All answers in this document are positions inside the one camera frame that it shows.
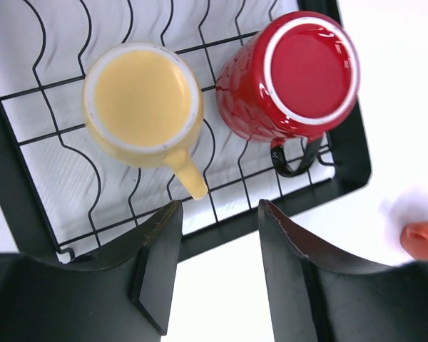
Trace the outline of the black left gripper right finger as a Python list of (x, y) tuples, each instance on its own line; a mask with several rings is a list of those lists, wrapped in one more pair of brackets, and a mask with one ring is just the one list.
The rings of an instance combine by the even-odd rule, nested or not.
[(428, 261), (363, 259), (268, 200), (258, 230), (276, 341), (428, 341)]

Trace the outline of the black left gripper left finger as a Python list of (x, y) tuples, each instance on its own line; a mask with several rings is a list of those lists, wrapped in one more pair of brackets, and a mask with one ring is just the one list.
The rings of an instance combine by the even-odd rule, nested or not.
[(0, 341), (161, 340), (182, 223), (182, 204), (172, 201), (67, 264), (0, 254)]

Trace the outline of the yellow mug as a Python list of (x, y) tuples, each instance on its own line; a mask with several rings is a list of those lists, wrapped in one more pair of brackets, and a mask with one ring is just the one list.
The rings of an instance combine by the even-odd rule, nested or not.
[(124, 43), (87, 73), (86, 125), (111, 157), (140, 168), (169, 167), (191, 197), (208, 187), (190, 151), (203, 126), (204, 103), (190, 67), (152, 43)]

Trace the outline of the red mug black handle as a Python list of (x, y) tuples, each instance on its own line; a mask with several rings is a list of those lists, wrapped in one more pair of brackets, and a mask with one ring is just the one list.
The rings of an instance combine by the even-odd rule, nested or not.
[(215, 84), (218, 112), (238, 136), (270, 144), (276, 172), (307, 172), (323, 135), (352, 112), (360, 85), (354, 44), (334, 19), (294, 11), (233, 54)]

